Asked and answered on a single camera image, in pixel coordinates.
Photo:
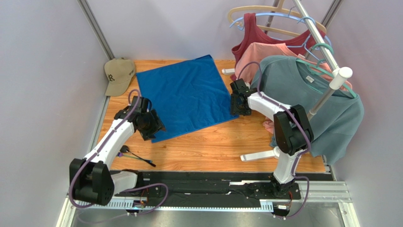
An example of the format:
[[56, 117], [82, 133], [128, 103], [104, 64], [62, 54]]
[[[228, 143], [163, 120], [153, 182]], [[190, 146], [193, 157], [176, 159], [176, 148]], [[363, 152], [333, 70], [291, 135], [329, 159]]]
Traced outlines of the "blue cloth napkin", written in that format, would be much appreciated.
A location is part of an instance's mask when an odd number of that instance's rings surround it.
[[210, 55], [138, 72], [136, 77], [141, 95], [152, 102], [165, 126], [152, 143], [238, 118], [230, 113], [230, 93]]

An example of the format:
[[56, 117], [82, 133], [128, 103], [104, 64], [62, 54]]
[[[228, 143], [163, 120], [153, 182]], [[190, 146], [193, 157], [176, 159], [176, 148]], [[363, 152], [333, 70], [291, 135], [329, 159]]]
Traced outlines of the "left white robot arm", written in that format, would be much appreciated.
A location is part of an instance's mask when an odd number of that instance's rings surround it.
[[163, 130], [165, 126], [154, 109], [128, 106], [120, 110], [97, 146], [84, 158], [71, 161], [68, 194], [72, 205], [80, 209], [105, 206], [114, 195], [134, 189], [139, 174], [134, 170], [111, 174], [112, 162], [135, 132], [151, 140]]

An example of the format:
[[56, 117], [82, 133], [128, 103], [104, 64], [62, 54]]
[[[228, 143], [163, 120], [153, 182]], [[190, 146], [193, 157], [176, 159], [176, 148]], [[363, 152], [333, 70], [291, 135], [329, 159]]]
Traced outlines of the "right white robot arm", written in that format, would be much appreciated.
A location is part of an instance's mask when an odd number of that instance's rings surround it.
[[234, 92], [230, 95], [232, 115], [251, 115], [258, 111], [274, 123], [276, 149], [279, 152], [273, 173], [277, 187], [286, 187], [295, 181], [299, 158], [310, 151], [313, 131], [301, 105], [285, 105], [271, 99], [263, 92]]

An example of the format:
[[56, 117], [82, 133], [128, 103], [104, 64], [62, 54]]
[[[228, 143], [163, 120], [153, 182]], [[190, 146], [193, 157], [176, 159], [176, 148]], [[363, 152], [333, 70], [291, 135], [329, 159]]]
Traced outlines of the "black spoon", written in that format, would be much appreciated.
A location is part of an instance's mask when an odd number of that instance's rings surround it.
[[130, 155], [130, 156], [138, 156], [138, 155], [134, 154], [133, 152], [131, 152], [129, 147], [126, 145], [123, 145], [119, 152], [124, 153], [126, 155]]

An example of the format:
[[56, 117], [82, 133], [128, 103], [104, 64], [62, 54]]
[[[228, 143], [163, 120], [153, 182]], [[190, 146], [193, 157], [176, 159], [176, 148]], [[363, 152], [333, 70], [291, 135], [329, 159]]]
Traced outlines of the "black fork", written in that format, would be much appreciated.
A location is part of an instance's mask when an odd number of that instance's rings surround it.
[[152, 160], [143, 159], [143, 158], [140, 158], [140, 157], [138, 157], [138, 156], [130, 156], [130, 155], [126, 155], [126, 154], [124, 154], [124, 153], [118, 152], [118, 154], [116, 155], [116, 157], [132, 158], [132, 159], [144, 161], [144, 162], [148, 163], [148, 164], [149, 164], [150, 166], [152, 166], [152, 167], [157, 167], [157, 166], [152, 162]]

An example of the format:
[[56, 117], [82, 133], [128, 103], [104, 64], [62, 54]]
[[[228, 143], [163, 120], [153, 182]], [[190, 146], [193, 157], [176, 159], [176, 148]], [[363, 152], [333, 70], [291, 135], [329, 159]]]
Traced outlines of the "salmon pink t-shirt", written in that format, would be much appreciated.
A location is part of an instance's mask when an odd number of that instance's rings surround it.
[[[296, 55], [285, 44], [252, 43], [247, 47], [239, 61], [236, 63], [235, 74], [232, 75], [230, 78], [234, 81], [239, 77], [240, 79], [243, 79], [246, 84], [250, 85], [254, 74], [258, 70], [258, 67], [256, 65], [250, 65], [243, 71], [241, 76], [239, 76], [242, 68], [249, 62], [260, 62], [264, 58], [274, 55], [291, 56], [298, 59], [305, 59], [305, 57], [303, 57], [303, 55], [301, 54]], [[319, 67], [324, 69], [325, 71], [328, 71], [329, 73], [333, 71], [325, 62], [325, 60], [323, 60], [323, 62], [319, 64]], [[343, 85], [340, 90], [352, 90], [352, 84], [350, 82], [346, 81], [344, 84], [345, 85]], [[265, 121], [263, 122], [263, 126], [268, 132], [274, 133], [274, 123], [272, 122], [272, 120], [269, 120], [269, 118], [265, 119]]]

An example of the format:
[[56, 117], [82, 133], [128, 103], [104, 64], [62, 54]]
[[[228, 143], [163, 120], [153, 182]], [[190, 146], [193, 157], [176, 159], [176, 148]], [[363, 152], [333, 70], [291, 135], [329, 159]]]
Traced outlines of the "beige baseball cap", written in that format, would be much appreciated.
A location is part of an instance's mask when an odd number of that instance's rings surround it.
[[135, 64], [126, 58], [115, 58], [104, 65], [108, 80], [105, 96], [121, 96], [128, 89], [135, 76]]

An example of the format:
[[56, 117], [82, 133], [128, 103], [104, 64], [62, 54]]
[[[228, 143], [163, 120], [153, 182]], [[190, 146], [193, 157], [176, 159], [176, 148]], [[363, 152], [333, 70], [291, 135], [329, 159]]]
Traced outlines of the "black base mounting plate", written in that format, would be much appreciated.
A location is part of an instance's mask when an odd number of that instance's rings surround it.
[[170, 186], [175, 193], [224, 194], [236, 191], [246, 195], [258, 187], [233, 187], [229, 186], [229, 182], [268, 181], [268, 184], [263, 186], [263, 192], [269, 193], [272, 198], [283, 199], [296, 184], [283, 192], [275, 192], [273, 180], [271, 173], [144, 171], [140, 174], [137, 187], [152, 185], [151, 188], [140, 192], [121, 192], [118, 196], [133, 196], [148, 202], [149, 198], [163, 195], [160, 191], [153, 190], [153, 187], [158, 186], [165, 187], [165, 195], [168, 195]]

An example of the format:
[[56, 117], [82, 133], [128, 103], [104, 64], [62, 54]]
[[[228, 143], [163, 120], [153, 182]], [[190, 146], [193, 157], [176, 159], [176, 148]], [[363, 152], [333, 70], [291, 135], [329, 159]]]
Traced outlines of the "teal green hanger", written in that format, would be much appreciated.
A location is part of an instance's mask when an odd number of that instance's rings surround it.
[[[333, 48], [332, 48], [330, 45], [328, 45], [328, 44], [326, 44], [326, 43], [318, 43], [318, 44], [315, 44], [315, 45], [313, 46], [313, 48], [316, 48], [316, 47], [318, 47], [318, 46], [324, 47], [324, 48], [326, 48], [327, 50], [329, 50], [329, 51], [331, 52], [331, 54], [334, 54], [334, 50], [333, 50]], [[334, 76], [332, 73], [328, 72], [327, 70], [322, 69], [322, 68], [319, 66], [320, 63], [322, 63], [323, 61], [326, 61], [326, 59], [321, 59], [321, 60], [319, 60], [316, 65], [313, 65], [313, 64], [311, 64], [311, 63], [309, 63], [309, 62], [307, 62], [307, 61], [301, 60], [301, 59], [298, 59], [297, 61], [300, 62], [300, 63], [303, 63], [303, 64], [307, 65], [307, 66], [308, 66], [308, 70], [309, 70], [312, 74], [315, 74], [315, 75], [317, 75], [317, 76], [327, 75], [327, 76], [329, 76], [329, 77], [331, 78], [331, 81], [335, 78], [335, 76]], [[348, 91], [353, 97], [357, 97], [357, 96], [358, 96], [358, 95], [352, 90], [352, 88], [350, 88], [350, 87], [346, 84], [346, 82], [344, 82], [344, 83], [341, 85], [341, 87], [343, 87], [346, 91]]]

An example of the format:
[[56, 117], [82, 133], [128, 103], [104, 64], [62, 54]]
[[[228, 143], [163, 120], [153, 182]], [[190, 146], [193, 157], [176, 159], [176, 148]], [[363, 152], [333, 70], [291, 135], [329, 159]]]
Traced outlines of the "maroon tank top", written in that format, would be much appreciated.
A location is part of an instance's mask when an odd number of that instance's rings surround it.
[[262, 59], [273, 56], [300, 57], [307, 53], [316, 44], [309, 30], [289, 40], [280, 41], [266, 35], [256, 24], [256, 14], [244, 14], [244, 38], [231, 51], [235, 57], [235, 73], [231, 80], [237, 79], [242, 68], [249, 62], [260, 62]]

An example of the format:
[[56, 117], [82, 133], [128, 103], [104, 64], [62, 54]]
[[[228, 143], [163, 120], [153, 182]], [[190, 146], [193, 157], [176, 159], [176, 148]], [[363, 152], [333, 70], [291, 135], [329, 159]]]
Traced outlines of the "teal t-shirt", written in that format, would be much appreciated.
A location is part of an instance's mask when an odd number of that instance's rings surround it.
[[[260, 62], [252, 87], [283, 104], [302, 105], [309, 111], [329, 87], [329, 82], [308, 70], [296, 57], [274, 55]], [[360, 96], [337, 90], [310, 120], [314, 134], [312, 156], [325, 156], [335, 164], [346, 154], [347, 146], [364, 118]]]

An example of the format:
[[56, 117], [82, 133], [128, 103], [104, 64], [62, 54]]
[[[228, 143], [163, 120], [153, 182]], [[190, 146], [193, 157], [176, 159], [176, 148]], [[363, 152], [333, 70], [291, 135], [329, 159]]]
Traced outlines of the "light blue hanger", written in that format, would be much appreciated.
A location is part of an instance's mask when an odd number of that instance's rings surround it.
[[275, 16], [293, 19], [297, 22], [302, 21], [301, 18], [289, 16], [283, 13], [245, 13], [243, 17], [236, 19], [230, 24], [230, 26], [233, 26], [234, 24], [243, 21], [243, 26], [238, 26], [238, 28], [245, 32], [242, 42], [231, 49], [236, 61], [239, 61], [247, 47], [252, 43], [285, 44], [296, 55], [307, 54], [308, 50], [316, 44], [316, 41], [309, 30], [289, 40], [278, 40], [270, 37], [257, 25], [256, 18], [260, 16]]

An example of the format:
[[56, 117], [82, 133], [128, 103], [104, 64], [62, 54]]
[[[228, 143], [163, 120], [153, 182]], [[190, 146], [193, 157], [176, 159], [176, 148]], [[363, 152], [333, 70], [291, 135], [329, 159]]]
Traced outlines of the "metal clothes rack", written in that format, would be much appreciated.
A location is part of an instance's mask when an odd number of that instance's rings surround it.
[[[236, 60], [231, 79], [242, 79], [279, 103], [301, 105], [309, 113], [328, 91], [336, 73], [343, 72], [333, 63], [303, 58], [319, 45], [310, 30], [289, 40], [278, 40], [258, 26], [255, 12], [244, 14], [239, 22], [245, 33], [241, 43], [231, 50]], [[360, 96], [345, 82], [310, 120], [312, 156], [325, 156], [328, 164], [343, 158], [363, 116]]]

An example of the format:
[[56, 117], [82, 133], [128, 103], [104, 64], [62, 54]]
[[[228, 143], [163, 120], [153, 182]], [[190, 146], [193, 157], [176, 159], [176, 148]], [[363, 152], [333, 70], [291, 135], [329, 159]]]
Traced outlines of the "beige wooden hanger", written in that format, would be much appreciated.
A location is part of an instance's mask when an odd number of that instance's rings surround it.
[[284, 0], [275, 0], [272, 5], [247, 5], [235, 7], [229, 10], [227, 14], [227, 19], [229, 22], [229, 27], [236, 27], [238, 30], [238, 26], [243, 26], [243, 21], [230, 26], [232, 22], [236, 19], [243, 17], [245, 13], [283, 13], [289, 16], [295, 16], [301, 18], [302, 21], [297, 22], [296, 20], [283, 18], [283, 17], [275, 17], [275, 16], [260, 16], [257, 17], [256, 20], [266, 19], [265, 22], [257, 22], [257, 25], [265, 32], [266, 34], [279, 34], [287, 37], [296, 37], [297, 35], [302, 34], [302, 32], [298, 32], [295, 26], [291, 26], [287, 28], [286, 26], [291, 25], [291, 21], [295, 21], [297, 24], [304, 24], [306, 22], [312, 23], [316, 26], [318, 31], [327, 33], [327, 28], [321, 24], [321, 22], [311, 18], [308, 16], [307, 12], [301, 13], [299, 8], [295, 5], [288, 6]]

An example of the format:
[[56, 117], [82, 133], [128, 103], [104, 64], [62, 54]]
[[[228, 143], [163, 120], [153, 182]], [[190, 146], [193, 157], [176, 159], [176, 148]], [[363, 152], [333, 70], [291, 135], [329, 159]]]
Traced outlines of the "aluminium frame rail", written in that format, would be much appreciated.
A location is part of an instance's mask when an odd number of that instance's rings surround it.
[[113, 197], [105, 206], [92, 205], [91, 208], [124, 210], [135, 215], [154, 210], [272, 213], [291, 209], [300, 210], [303, 204], [337, 203], [345, 206], [352, 203], [345, 182], [297, 181], [291, 192], [283, 199], [272, 198], [269, 193], [263, 192], [263, 186], [266, 184], [268, 181], [229, 182], [229, 186], [233, 187], [258, 187], [246, 195], [236, 191], [224, 194], [175, 193], [171, 186], [168, 195], [165, 195], [165, 187], [158, 186], [153, 187], [153, 190], [160, 191], [163, 195], [149, 198], [146, 205], [140, 204], [138, 197], [118, 196]]

